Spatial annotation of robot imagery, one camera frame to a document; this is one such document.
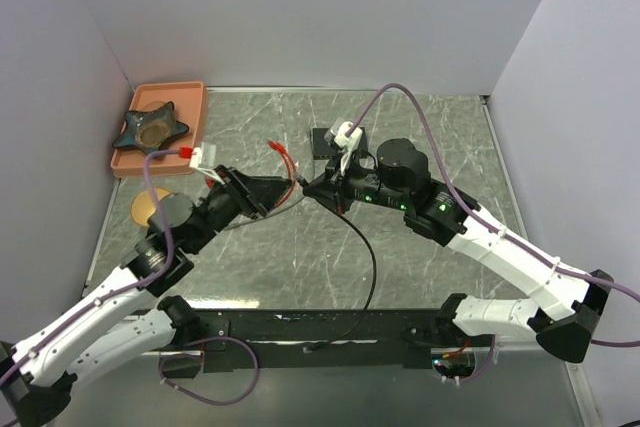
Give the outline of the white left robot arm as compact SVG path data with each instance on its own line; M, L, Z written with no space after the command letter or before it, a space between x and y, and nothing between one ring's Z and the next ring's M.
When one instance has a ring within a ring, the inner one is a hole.
M193 269L190 255L237 217L269 214L291 186L287 178L218 166L198 202L182 194L160 199L146 237L98 287L39 332L1 345L1 392L17 422L44 426L74 388L144 352L190 347L199 317L168 290Z

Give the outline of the black network switch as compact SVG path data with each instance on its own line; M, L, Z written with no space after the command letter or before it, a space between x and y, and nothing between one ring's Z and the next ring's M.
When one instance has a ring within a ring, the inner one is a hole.
M333 139L334 133L330 128L311 129L311 153L314 160L330 160L340 153Z

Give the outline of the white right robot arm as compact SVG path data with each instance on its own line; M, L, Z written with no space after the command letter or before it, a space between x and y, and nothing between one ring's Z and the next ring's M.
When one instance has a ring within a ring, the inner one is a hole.
M423 238L481 263L519 291L515 300L451 295L442 305L437 333L456 346L481 335L536 341L566 362L583 362L604 311L612 277L564 264L499 223L464 192L450 193L432 178L427 156L407 139L377 150L373 168L353 154L347 168L331 159L323 174L302 181L303 194L338 213L355 201L401 211L407 227Z

